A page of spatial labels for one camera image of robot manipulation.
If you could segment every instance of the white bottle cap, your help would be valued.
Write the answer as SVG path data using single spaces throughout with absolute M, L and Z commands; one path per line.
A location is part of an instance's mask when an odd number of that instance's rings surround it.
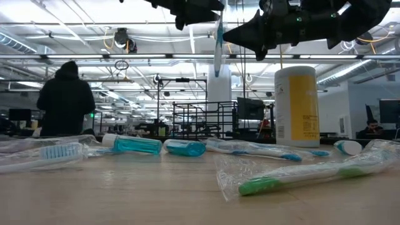
M 118 135 L 116 134 L 106 134 L 102 138 L 102 145 L 107 148 L 113 148 L 115 139 L 117 139 Z
M 363 147 L 356 141 L 336 141 L 333 145 L 337 150 L 350 156 L 361 153 Z

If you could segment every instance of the hood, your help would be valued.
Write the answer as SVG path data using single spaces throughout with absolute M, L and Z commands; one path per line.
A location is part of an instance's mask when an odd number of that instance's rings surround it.
M 56 72 L 56 79 L 75 80 L 79 79 L 78 65 L 74 61 L 64 63 Z
M 72 80 L 79 79 L 79 76 L 78 76 L 78 74 L 76 74 L 74 72 L 64 71 L 64 70 L 59 69 L 56 72 L 55 78 L 64 80 L 64 81 L 72 81 Z

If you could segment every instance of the wire rack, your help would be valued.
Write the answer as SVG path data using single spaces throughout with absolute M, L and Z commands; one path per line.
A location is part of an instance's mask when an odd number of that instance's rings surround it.
M 172 138 L 223 138 L 238 130 L 238 104 L 236 102 L 174 103 Z

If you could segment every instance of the toothbrush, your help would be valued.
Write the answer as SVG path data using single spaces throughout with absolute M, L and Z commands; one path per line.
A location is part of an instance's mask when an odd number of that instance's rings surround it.
M 268 149 L 277 149 L 282 151 L 282 149 L 287 149 L 290 151 L 300 151 L 302 153 L 309 153 L 313 156 L 330 156 L 331 154 L 328 151 L 321 151 L 321 150 L 313 150 L 313 149 L 306 149 L 306 148 L 298 148 L 298 147 L 289 147 L 289 146 L 281 146 L 277 144 L 258 144 L 258 143 L 250 143 L 255 148 L 268 148 Z
M 38 157 L 39 159 L 30 162 L 20 162 L 16 164 L 8 164 L 5 166 L 0 166 L 0 173 L 11 173 L 33 168 L 40 168 L 43 166 L 49 166 L 57 163 L 66 163 L 69 161 L 81 160 L 84 158 L 83 145 L 78 143 L 72 143 L 72 144 L 60 144 L 55 146 L 41 147 L 39 149 L 32 149 L 12 154 L 6 157 L 6 159 L 9 158 L 13 160 L 19 158 L 26 159 L 26 158 L 36 158 L 36 157 Z
M 242 196 L 273 191 L 305 181 L 345 179 L 378 173 L 399 159 L 397 153 L 386 150 L 367 152 L 344 162 L 287 166 L 264 173 L 239 186 Z
M 207 140 L 207 150 L 224 154 L 248 154 L 256 156 L 269 156 L 273 158 L 302 161 L 303 156 L 328 156 L 326 151 L 297 151 L 288 149 L 287 146 L 264 145 L 245 141 L 221 141 L 218 139 Z
M 214 52 L 214 75 L 216 78 L 219 77 L 219 71 L 221 70 L 221 64 L 222 64 L 223 34 L 224 34 L 223 16 L 224 16 L 224 11 L 222 10 L 221 16 L 219 17 L 219 22 L 218 22 L 216 43 L 215 43 L 215 52 Z

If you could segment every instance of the plastic wrapper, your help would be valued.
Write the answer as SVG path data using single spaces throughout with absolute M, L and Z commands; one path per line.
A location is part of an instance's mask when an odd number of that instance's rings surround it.
M 0 174 L 40 169 L 58 169 L 75 164 L 88 156 L 79 143 L 56 144 L 0 156 Z
M 79 143 L 82 144 L 89 157 L 102 156 L 103 154 L 110 153 L 110 149 L 102 147 L 100 142 L 92 135 L 80 135 L 69 137 L 54 137 L 46 139 L 12 139 L 7 141 L 0 141 L 0 156 L 18 153 L 28 149 L 41 148 L 46 146 L 53 146 L 56 144 Z
M 287 159 L 290 161 L 313 160 L 315 156 L 329 156 L 328 151 L 317 149 L 303 149 L 298 147 L 280 146 L 277 144 L 259 144 L 247 141 L 223 141 L 209 138 L 205 141 L 208 151 L 224 154 L 247 154 L 266 156 L 275 159 Z
M 240 157 L 215 157 L 217 180 L 227 201 L 337 179 L 379 173 L 400 161 L 400 143 L 373 140 L 364 151 L 345 160 L 273 168 L 265 161 Z

